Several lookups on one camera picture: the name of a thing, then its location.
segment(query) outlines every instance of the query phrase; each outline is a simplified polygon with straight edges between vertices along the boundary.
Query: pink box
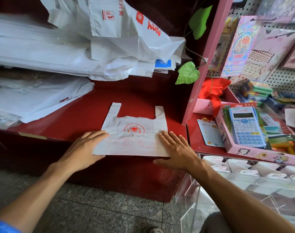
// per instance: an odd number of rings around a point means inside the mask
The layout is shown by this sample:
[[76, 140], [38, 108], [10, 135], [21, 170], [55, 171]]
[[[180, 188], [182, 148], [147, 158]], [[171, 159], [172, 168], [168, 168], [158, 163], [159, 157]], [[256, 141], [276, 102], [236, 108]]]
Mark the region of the pink box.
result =
[[[223, 90], [223, 98], [221, 100], [224, 100], [221, 101], [221, 105], [240, 103], [228, 87]], [[212, 103], [209, 100], [198, 98], [193, 113], [212, 115]]]
[[280, 164], [295, 165], [295, 155], [235, 144], [234, 139], [230, 135], [230, 132], [224, 121], [222, 108], [220, 109], [216, 117], [216, 124], [218, 125], [219, 132], [222, 134], [224, 147], [227, 153], [237, 154], [247, 158], [251, 157], [265, 161], [271, 161]]

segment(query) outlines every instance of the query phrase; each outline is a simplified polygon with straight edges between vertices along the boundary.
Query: forearm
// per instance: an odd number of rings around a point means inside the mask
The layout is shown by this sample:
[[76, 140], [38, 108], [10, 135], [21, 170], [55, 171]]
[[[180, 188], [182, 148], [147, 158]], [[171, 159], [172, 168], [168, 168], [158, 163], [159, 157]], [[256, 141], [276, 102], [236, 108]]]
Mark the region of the forearm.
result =
[[0, 211], [0, 220], [23, 233], [31, 233], [54, 195], [71, 174], [59, 163], [50, 165], [39, 180]]
[[295, 226], [223, 178], [205, 161], [194, 161], [189, 173], [205, 189], [234, 232], [295, 233]]

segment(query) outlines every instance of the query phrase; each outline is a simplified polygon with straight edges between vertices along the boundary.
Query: stack of plastic bags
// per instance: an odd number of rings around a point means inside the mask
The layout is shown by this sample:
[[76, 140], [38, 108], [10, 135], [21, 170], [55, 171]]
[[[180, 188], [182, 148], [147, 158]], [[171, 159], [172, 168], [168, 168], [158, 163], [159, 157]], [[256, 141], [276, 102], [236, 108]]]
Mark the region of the stack of plastic bags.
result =
[[90, 92], [93, 86], [85, 77], [0, 71], [0, 129], [45, 117]]
[[116, 81], [151, 77], [157, 59], [172, 61], [172, 70], [181, 63], [185, 39], [169, 37], [124, 0], [41, 2], [58, 29], [0, 14], [0, 66]]

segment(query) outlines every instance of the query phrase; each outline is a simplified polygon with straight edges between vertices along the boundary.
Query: blue calculator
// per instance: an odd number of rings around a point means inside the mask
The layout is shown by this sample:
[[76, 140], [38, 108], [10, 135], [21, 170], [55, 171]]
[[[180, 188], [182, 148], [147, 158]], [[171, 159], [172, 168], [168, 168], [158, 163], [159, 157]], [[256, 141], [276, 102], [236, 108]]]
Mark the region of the blue calculator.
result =
[[230, 108], [235, 143], [255, 148], [266, 147], [254, 107]]

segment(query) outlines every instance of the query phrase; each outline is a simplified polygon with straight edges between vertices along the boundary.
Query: person's left hand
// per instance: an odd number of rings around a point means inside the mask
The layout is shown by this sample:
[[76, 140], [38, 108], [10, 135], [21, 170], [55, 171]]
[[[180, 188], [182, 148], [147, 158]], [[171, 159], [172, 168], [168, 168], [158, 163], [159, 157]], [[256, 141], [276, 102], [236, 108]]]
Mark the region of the person's left hand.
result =
[[76, 139], [57, 163], [72, 173], [88, 168], [105, 157], [105, 155], [93, 155], [92, 151], [100, 141], [108, 136], [106, 131], [86, 132], [82, 137]]

